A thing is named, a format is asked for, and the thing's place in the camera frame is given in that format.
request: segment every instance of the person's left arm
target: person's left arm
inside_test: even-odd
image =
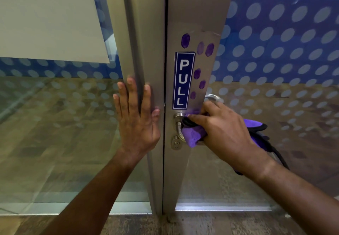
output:
[[[43,235],[100,234],[109,212],[127,178],[137,163],[151,151],[160,138],[159,113],[150,111],[150,86],[144,86],[141,113],[133,78],[118,82],[119,93],[113,95],[116,107],[121,147],[108,164],[48,225]]]

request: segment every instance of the person's right arm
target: person's right arm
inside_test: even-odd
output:
[[[205,144],[257,183],[307,234],[339,234],[339,201],[290,172],[252,141],[243,118],[222,103],[206,101],[210,116],[189,115],[207,132]]]

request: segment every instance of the purple fingerprint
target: purple fingerprint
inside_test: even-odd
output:
[[[206,56],[210,57],[213,54],[213,50],[214,50],[214,44],[210,43],[207,48],[206,48]]]
[[[201,41],[201,42],[198,44],[198,47],[197,47],[197,53],[198,53],[198,55],[201,55],[202,53],[204,53],[204,47],[205,47],[205,44]]]
[[[196,69],[194,71],[193,78],[195,78],[197,80],[200,77],[200,74],[201,74],[200,68]]]
[[[205,87],[205,85],[206,85],[206,81],[203,80],[203,81],[200,82],[199,88],[200,88],[200,89],[203,89],[203,88]]]
[[[197,96],[197,93],[193,91],[191,92],[190,99],[195,99],[196,96]]]
[[[189,46],[189,40],[191,39],[188,33],[184,34],[181,38],[181,46],[187,48]]]

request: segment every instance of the white letter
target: white letter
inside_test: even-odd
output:
[[[183,67],[188,66],[188,65],[189,65],[189,61],[188,60],[181,60],[180,61],[180,71],[182,71]]]
[[[185,75],[185,81],[182,82],[182,81],[181,81],[181,74],[179,74],[179,83],[185,84],[185,83],[187,82],[187,77],[188,77],[188,74]]]
[[[179,87],[179,89],[178,89],[178,96],[183,96],[184,94],[181,94],[180,90],[181,90],[181,87]]]
[[[178,98],[178,103],[177,103],[177,105],[184,105],[184,104],[180,104],[179,101],[180,101],[180,98]]]

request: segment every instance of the floor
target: floor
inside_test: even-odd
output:
[[[0,235],[36,235],[53,216],[1,217]],[[305,235],[290,218],[273,213],[176,213],[175,215],[111,215],[101,232],[157,235]]]
[[[0,91],[4,98],[0,101],[0,214],[24,214],[33,203],[70,202],[108,162],[120,143],[111,99],[116,82],[0,79],[7,89]],[[207,91],[221,96],[244,118],[266,123],[265,135],[291,170],[336,193],[338,188],[331,184],[339,182],[337,86],[214,82]],[[140,166],[117,201],[148,201]],[[236,175],[204,147],[192,151],[178,202],[275,205],[258,186]]]

